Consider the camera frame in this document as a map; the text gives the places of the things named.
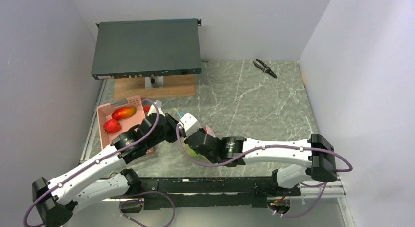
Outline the clear zip top bag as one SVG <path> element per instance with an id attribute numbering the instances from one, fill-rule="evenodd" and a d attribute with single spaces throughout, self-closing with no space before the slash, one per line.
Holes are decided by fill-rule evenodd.
<path id="1" fill-rule="evenodd" d="M 202 126 L 198 119 L 191 113 L 183 113 L 177 108 L 174 109 L 180 117 L 179 135 L 181 137 L 180 142 L 183 144 L 184 153 L 186 153 L 192 159 L 205 158 L 204 155 L 195 151 L 199 148 L 204 140 L 204 136 L 216 137 L 212 128 L 208 125 Z"/>

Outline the light green cabbage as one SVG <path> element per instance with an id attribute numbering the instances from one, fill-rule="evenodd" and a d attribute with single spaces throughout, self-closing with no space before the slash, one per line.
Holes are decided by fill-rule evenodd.
<path id="1" fill-rule="evenodd" d="M 194 159 L 202 159 L 204 156 L 196 153 L 193 149 L 191 149 L 187 144 L 184 145 L 184 151 Z"/>

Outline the red apple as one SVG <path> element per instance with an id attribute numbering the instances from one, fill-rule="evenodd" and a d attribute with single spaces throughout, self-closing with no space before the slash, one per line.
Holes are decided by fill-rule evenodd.
<path id="1" fill-rule="evenodd" d="M 216 137 L 214 131 L 212 128 L 210 128 L 208 125 L 205 126 L 205 132 L 209 135 L 211 135 L 212 137 Z"/>

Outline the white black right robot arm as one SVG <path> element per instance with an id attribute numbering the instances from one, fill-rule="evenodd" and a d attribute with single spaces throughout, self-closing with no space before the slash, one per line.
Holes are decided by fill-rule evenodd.
<path id="1" fill-rule="evenodd" d="M 219 139 L 200 129 L 185 143 L 210 161 L 209 166 L 236 167 L 252 163 L 284 163 L 288 167 L 272 173 L 270 190 L 282 195 L 296 184 L 314 180 L 333 182 L 337 168 L 333 146 L 320 134 L 297 141 L 263 141 L 241 136 Z"/>

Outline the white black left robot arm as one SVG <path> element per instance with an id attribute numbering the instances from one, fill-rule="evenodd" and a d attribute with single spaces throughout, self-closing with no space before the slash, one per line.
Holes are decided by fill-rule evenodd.
<path id="1" fill-rule="evenodd" d="M 31 207 L 38 211 L 43 226 L 59 227 L 74 213 L 103 199 L 122 195 L 133 198 L 141 189 L 133 170 L 125 169 L 110 179 L 101 178 L 146 155 L 159 143 L 176 142 L 199 128 L 199 122 L 189 113 L 179 121 L 167 113 L 151 113 L 81 165 L 50 180 L 40 177 L 34 181 Z"/>

